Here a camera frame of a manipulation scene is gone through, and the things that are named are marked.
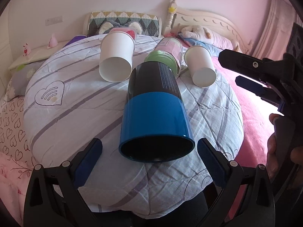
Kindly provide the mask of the right hand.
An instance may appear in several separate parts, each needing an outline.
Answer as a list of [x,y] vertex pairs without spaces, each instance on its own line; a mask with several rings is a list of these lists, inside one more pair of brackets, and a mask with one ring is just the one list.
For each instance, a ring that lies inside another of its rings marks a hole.
[[[276,158],[276,135],[273,133],[268,139],[268,152],[266,158],[266,167],[268,171],[268,175],[270,178],[273,178],[278,171],[278,161]],[[291,152],[291,161],[297,165],[302,166],[302,146],[296,147]]]

